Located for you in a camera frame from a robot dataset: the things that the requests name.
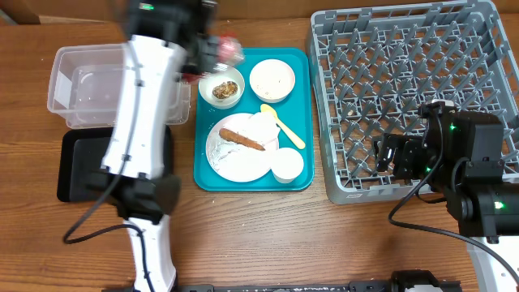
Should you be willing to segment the red foil wrapper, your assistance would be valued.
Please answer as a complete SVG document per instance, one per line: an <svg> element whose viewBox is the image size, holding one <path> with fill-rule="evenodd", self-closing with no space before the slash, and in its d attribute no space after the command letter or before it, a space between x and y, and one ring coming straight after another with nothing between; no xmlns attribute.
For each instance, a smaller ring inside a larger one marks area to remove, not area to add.
<svg viewBox="0 0 519 292"><path fill-rule="evenodd" d="M235 67L243 62L245 55L240 42L233 36L220 36L218 43L218 61L226 66Z"/></svg>

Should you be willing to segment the brown sausage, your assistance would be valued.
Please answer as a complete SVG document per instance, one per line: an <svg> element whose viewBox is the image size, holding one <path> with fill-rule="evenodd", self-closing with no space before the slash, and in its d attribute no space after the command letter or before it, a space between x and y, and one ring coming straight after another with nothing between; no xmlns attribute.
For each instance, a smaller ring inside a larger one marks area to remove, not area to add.
<svg viewBox="0 0 519 292"><path fill-rule="evenodd" d="M233 143L236 143L236 144L241 144L245 147L248 147L248 148L253 148L255 150L259 150L259 151L264 151L265 148L253 141L253 140L250 140L248 139L247 137L243 136L243 135L240 135L234 131L231 131L227 128L224 128L222 127L220 130L219 130L219 135L220 137L223 139L223 140L226 140L226 141L229 141L229 142L233 142Z"/></svg>

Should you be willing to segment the white napkin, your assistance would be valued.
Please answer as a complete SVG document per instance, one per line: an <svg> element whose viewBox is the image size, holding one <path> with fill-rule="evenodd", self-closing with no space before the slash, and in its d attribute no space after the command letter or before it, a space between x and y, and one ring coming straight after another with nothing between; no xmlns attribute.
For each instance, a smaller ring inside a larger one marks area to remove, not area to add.
<svg viewBox="0 0 519 292"><path fill-rule="evenodd" d="M259 151L223 140L219 130L224 127L261 144L265 150ZM267 114L249 114L245 118L232 118L208 137L208 162L216 170L231 168L263 169L268 167L266 145L277 139L279 127L274 118Z"/></svg>

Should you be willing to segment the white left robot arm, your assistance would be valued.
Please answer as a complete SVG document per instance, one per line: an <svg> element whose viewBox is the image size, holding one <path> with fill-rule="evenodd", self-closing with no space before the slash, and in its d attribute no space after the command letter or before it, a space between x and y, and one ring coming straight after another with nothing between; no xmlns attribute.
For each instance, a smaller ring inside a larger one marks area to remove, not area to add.
<svg viewBox="0 0 519 292"><path fill-rule="evenodd" d="M169 216L180 179L165 172L166 120L184 75L213 73L219 40L209 36L214 1L130 1L124 23L123 77L115 127L92 179L123 219L135 262L134 291L176 284Z"/></svg>

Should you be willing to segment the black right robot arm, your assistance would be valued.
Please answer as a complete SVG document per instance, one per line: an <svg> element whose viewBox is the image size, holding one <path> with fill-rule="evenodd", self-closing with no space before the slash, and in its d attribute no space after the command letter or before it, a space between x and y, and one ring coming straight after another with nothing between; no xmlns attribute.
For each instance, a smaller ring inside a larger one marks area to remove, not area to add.
<svg viewBox="0 0 519 292"><path fill-rule="evenodd" d="M504 124L494 115L460 111L452 101L418 107L423 135L385 133L373 139L377 171L418 184L389 213L392 225L466 243L482 291L518 289L518 185L503 179ZM458 232L393 219L420 189L442 196Z"/></svg>

